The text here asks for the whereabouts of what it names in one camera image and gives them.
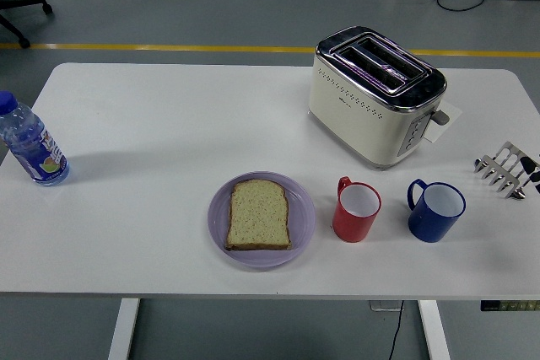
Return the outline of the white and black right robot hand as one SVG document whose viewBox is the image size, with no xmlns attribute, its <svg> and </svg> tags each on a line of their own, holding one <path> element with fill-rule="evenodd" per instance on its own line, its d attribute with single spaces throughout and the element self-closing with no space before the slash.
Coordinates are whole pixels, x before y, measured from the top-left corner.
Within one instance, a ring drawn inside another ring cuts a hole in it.
<svg viewBox="0 0 540 360">
<path fill-rule="evenodd" d="M 524 183 L 521 185 L 524 188 L 526 185 L 534 185 L 537 192 L 540 191 L 540 173 L 539 173 L 539 164 L 535 162 L 528 156 L 523 156 L 520 159 L 522 168 L 527 174 L 527 178 Z"/>
</svg>

